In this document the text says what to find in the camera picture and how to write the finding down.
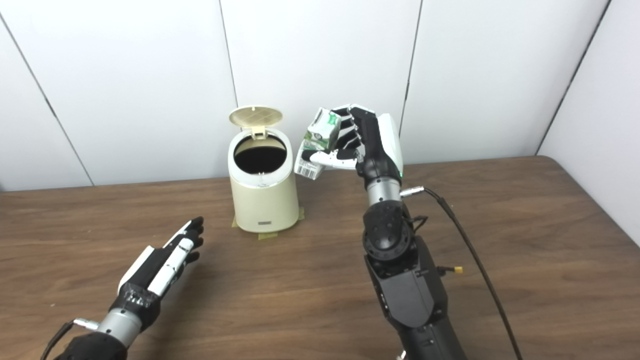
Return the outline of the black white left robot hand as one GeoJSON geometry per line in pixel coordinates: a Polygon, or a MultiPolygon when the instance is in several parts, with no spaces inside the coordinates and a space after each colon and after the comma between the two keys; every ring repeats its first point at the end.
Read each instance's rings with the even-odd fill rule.
{"type": "Polygon", "coordinates": [[[141,332],[153,325],[170,287],[201,255],[197,249],[204,243],[204,222],[202,216],[191,219],[163,247],[147,246],[119,281],[110,309],[133,314],[141,322],[141,332]]]}

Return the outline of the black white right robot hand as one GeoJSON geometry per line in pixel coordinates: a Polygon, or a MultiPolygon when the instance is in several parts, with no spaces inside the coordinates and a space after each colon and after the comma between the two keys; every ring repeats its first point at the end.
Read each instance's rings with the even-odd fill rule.
{"type": "Polygon", "coordinates": [[[399,130],[389,113],[358,104],[320,108],[297,153],[296,173],[315,180],[326,169],[355,171],[365,189],[375,183],[402,186],[399,130]]]}

